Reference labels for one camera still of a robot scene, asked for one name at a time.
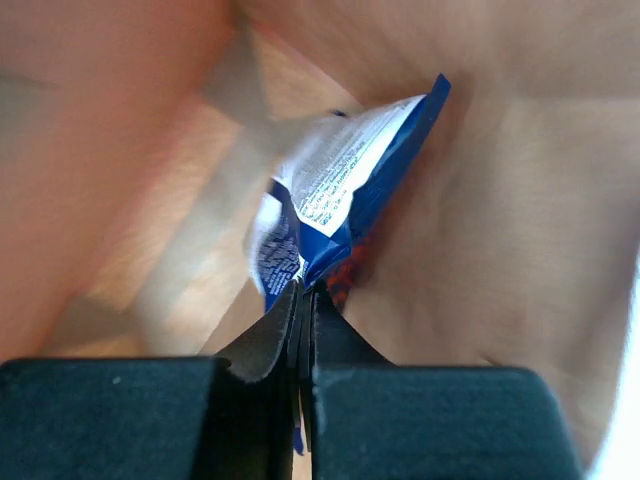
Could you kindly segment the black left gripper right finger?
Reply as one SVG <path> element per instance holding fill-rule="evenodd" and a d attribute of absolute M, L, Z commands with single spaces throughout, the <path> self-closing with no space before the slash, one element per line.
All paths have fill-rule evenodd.
<path fill-rule="evenodd" d="M 398 366 L 339 313 L 303 304 L 299 366 L 316 479 L 580 479 L 558 403 L 514 367 Z"/>

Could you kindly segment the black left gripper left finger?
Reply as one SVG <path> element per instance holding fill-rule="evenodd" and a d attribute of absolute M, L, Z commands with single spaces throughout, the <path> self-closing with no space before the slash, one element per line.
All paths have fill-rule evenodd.
<path fill-rule="evenodd" d="M 301 295 L 214 356 L 19 359 L 1 367 L 5 479 L 288 479 L 287 349 Z"/>

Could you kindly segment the blue spicy chilli snack bag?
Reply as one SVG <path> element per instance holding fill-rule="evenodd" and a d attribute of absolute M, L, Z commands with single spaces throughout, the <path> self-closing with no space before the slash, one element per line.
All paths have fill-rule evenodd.
<path fill-rule="evenodd" d="M 450 90 L 438 75 L 425 94 L 313 122 L 272 174 L 248 230 L 249 274 L 266 309 L 290 281 L 313 285 L 369 234 Z"/>

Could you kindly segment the red paper bag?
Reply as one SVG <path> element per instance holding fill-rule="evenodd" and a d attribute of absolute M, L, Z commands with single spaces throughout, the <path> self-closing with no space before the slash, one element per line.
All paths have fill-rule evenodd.
<path fill-rule="evenodd" d="M 447 104 L 346 316 L 399 363 L 518 365 L 592 479 L 639 475 L 635 1 L 5 1 L 1 355 L 209 353 L 324 112 Z"/>

